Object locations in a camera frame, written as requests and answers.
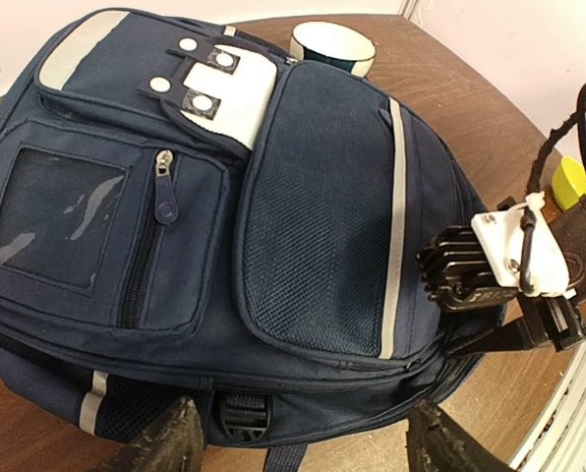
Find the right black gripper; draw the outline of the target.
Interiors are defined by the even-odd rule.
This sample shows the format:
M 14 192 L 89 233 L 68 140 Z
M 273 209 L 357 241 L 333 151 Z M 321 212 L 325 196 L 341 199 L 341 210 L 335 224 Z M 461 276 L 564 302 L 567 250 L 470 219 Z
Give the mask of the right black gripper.
M 550 223 L 528 206 L 521 229 L 523 347 L 569 349 L 586 340 L 586 195 Z

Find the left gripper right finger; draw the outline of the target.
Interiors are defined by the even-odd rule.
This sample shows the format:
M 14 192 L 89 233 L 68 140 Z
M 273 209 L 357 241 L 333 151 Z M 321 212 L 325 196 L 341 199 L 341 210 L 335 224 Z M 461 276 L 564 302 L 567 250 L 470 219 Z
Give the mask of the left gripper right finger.
M 411 408 L 407 419 L 411 472 L 513 471 L 429 399 Z

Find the navy blue student backpack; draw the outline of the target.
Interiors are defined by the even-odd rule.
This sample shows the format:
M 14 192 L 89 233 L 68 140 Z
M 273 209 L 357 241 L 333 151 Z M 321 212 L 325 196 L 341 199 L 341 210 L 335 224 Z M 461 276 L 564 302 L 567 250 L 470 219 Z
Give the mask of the navy blue student backpack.
M 0 105 L 0 378 L 126 443 L 180 397 L 205 441 L 295 471 L 441 402 L 503 301 L 439 306 L 425 247 L 484 211 L 366 79 L 229 26 L 103 9 Z

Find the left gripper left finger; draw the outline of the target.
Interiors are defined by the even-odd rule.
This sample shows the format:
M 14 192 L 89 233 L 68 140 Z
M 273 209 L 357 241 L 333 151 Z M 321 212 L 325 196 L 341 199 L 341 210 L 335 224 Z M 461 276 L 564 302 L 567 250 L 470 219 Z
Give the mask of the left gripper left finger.
M 201 471 L 205 450 L 201 416 L 192 398 L 169 405 L 96 471 Z

